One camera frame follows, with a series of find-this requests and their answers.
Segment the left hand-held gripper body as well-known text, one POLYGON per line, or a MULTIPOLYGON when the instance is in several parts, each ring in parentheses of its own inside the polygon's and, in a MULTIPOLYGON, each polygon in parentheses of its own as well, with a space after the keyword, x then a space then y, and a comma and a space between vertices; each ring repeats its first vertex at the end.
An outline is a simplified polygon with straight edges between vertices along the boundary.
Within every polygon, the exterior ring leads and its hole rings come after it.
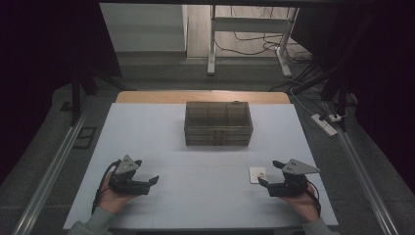
POLYGON ((109 187, 118 194, 148 195, 151 187, 150 183, 133 180, 138 168, 135 162, 128 155, 125 155, 115 167, 110 178, 109 187))

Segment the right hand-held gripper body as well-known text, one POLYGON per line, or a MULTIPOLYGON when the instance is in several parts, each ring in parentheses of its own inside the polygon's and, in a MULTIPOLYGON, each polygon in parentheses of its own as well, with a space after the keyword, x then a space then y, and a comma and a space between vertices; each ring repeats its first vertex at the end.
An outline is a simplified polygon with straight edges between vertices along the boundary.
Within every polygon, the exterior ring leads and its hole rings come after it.
POLYGON ((284 181, 282 183, 269 183, 267 188, 271 197, 295 197, 301 195, 307 189, 306 175, 319 173, 320 169, 291 159, 281 169, 284 181))

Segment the white card with cartoon print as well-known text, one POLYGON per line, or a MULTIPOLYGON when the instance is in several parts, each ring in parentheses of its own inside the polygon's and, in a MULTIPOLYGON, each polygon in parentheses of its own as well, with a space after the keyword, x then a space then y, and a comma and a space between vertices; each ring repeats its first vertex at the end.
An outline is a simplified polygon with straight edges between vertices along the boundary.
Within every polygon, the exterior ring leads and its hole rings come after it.
POLYGON ((250 183, 258 184, 259 179, 266 180, 266 168, 265 167, 250 167, 249 168, 250 183))

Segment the transparent brown drawer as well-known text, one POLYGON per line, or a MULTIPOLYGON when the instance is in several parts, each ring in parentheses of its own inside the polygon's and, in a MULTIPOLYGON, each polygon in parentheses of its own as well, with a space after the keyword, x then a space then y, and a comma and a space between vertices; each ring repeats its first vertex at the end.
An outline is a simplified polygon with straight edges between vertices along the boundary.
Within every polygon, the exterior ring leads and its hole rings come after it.
POLYGON ((186 140, 187 146, 249 146, 250 140, 186 140))
POLYGON ((250 135, 231 135, 222 133, 213 134, 189 134, 186 136, 187 140, 197 141, 208 141, 208 140, 226 140, 226 141, 237 141, 237 140, 251 140, 250 135))
POLYGON ((196 126, 186 127, 185 132, 189 134, 213 134, 215 132, 223 132, 225 134, 250 134, 254 131, 251 126, 236 126, 236 127, 213 127, 213 126, 196 126))

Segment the transparent brown drawer box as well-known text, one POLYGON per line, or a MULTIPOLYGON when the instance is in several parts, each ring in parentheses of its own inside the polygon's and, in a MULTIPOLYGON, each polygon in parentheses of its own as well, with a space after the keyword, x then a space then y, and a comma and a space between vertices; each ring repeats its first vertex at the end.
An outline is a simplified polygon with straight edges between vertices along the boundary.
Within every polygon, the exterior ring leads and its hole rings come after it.
POLYGON ((185 110, 184 132, 186 127, 253 127, 248 102, 187 102, 185 110))

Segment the person's left hand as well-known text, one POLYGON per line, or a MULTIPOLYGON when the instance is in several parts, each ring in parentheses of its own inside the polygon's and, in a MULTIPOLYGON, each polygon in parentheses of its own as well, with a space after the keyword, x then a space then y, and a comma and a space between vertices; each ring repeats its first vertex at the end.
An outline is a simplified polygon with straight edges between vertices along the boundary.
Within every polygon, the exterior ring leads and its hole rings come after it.
POLYGON ((123 207, 132 199, 135 198, 134 195, 123 195, 114 192, 109 187, 110 176, 108 175, 101 187, 101 194, 99 197, 98 207, 102 208, 108 212, 117 214, 120 212, 123 207))

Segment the person's right hand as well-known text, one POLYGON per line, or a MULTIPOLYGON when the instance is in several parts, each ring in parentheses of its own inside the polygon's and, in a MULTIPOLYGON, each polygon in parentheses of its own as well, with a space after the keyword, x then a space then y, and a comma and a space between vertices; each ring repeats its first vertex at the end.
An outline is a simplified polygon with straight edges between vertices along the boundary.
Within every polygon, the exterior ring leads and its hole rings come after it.
POLYGON ((304 223, 314 222, 320 218, 313 199, 309 194, 314 195, 313 187, 308 184, 304 193, 295 197, 282 197, 294 211, 300 216, 304 223))

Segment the large black floor plate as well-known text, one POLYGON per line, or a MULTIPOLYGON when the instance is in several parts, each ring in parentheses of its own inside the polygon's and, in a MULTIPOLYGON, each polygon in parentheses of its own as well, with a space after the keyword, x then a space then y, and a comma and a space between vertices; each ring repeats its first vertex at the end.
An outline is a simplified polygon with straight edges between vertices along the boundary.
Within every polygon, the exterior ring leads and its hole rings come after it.
POLYGON ((73 143, 74 149, 87 150, 91 147, 96 127, 82 127, 73 143))

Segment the white power strip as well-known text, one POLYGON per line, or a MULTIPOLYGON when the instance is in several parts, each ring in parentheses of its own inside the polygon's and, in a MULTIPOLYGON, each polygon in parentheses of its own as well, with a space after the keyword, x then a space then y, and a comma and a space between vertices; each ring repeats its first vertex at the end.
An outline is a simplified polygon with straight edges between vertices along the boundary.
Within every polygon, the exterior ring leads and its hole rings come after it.
POLYGON ((323 117, 318 114, 315 114, 310 117, 311 120, 320 128, 322 129, 328 136, 335 136, 338 134, 338 131, 323 117))

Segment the black stand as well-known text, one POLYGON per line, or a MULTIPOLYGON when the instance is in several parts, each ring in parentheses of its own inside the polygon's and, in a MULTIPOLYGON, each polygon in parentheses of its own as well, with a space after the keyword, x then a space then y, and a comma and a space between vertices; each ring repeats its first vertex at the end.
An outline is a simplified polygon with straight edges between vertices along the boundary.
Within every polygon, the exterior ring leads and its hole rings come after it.
POLYGON ((71 78, 71 99, 72 99, 72 120, 71 126, 74 126, 79 120, 81 113, 80 88, 83 88, 87 95, 96 95, 98 86, 93 79, 94 71, 91 67, 77 66, 71 78))
POLYGON ((347 92, 347 78, 336 70, 329 70, 325 73, 327 82, 320 93, 323 101, 329 101, 338 95, 337 110, 341 116, 339 127, 343 132, 346 132, 346 92, 347 92))

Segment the dark curtain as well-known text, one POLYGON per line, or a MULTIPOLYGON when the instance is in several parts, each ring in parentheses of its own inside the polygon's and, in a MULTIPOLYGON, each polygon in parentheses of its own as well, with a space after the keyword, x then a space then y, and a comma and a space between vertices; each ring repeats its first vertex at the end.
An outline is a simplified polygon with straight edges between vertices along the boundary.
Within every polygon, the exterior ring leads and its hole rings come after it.
MULTIPOLYGON (((345 74, 356 119, 415 194, 415 0, 373 0, 376 15, 345 74)), ((363 6, 302 8, 292 38, 323 70, 338 63, 363 25, 363 6)))
POLYGON ((78 74, 120 76, 100 0, 0 0, 0 184, 78 74))

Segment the metal floor rail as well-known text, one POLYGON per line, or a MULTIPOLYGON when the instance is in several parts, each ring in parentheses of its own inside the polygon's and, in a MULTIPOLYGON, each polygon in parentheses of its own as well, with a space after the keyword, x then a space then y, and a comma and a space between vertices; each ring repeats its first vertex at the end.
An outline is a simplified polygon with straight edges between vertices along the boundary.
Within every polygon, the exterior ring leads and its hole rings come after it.
POLYGON ((382 199, 379 191, 369 176, 368 171, 364 167, 360 156, 347 135, 346 122, 343 119, 337 124, 336 130, 338 131, 338 139, 346 152, 346 157, 350 162, 351 168, 354 171, 360 187, 362 188, 384 235, 400 235, 387 205, 382 199))
POLYGON ((86 117, 89 114, 89 107, 85 107, 79 115, 79 118, 69 128, 63 142, 59 146, 58 151, 52 158, 46 172, 40 180, 35 192, 33 193, 30 201, 25 208, 15 230, 12 235, 30 235, 33 226, 35 225, 38 216, 40 215, 42 208, 44 207, 52 188, 68 158, 70 149, 72 148, 74 141, 80 132, 86 117))

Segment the white metal desk frame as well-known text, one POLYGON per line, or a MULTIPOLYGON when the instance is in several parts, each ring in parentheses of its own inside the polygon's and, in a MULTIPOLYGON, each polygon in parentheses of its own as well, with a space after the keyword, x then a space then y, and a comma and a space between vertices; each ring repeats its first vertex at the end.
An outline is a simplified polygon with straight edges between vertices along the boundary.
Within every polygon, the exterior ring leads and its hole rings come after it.
POLYGON ((256 33, 282 33, 282 39, 276 47, 275 52, 281 66, 282 74, 291 77, 287 59, 284 57, 286 47, 291 36, 293 26, 297 17, 298 8, 292 8, 286 19, 254 19, 254 18, 232 18, 218 17, 216 6, 210 6, 210 42, 207 59, 207 74, 215 73, 215 33, 225 32, 256 32, 256 33))

